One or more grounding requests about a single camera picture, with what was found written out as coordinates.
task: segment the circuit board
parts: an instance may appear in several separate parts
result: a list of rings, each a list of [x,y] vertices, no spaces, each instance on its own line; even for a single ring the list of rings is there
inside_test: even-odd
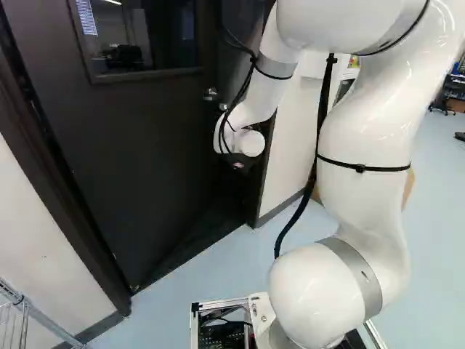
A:
[[[248,339],[248,348],[256,349],[253,336]],[[198,335],[199,349],[246,349],[243,324],[226,323],[203,326]]]

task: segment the door frame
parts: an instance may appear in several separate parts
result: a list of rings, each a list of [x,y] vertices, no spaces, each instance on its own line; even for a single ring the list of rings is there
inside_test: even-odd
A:
[[[0,133],[40,199],[82,262],[122,316],[131,290],[78,191],[47,129],[11,28],[0,3]]]

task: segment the dark door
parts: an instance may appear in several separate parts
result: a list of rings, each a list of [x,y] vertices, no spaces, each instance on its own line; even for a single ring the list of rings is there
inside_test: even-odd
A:
[[[140,285],[208,204],[204,0],[2,0],[90,212]]]

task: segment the baseboard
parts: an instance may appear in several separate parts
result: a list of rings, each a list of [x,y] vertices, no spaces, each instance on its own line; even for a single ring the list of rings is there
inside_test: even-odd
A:
[[[124,317],[120,313],[115,312],[107,316],[103,320],[100,320],[96,324],[90,326],[89,328],[83,330],[82,332],[78,333],[76,335],[76,339],[82,343],[88,343],[94,338],[99,337],[102,333],[116,326],[123,320],[124,320]],[[70,349],[70,348],[72,348],[72,346],[66,342],[63,342],[53,347],[53,349]]]
[[[269,211],[267,214],[264,214],[263,216],[259,217],[259,219],[256,220],[252,228],[255,229],[255,228],[262,227],[267,222],[269,222],[271,219],[273,219],[275,216],[277,216],[279,213],[281,213],[284,209],[290,206],[295,200],[297,200],[303,194],[304,194],[304,189],[299,190],[297,193],[295,193],[293,196],[291,196],[287,200],[283,201],[281,204],[277,205],[274,209]]]

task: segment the door window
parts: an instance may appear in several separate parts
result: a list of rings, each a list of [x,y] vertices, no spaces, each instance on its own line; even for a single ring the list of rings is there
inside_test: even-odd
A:
[[[93,78],[198,66],[194,0],[70,0],[70,4]]]

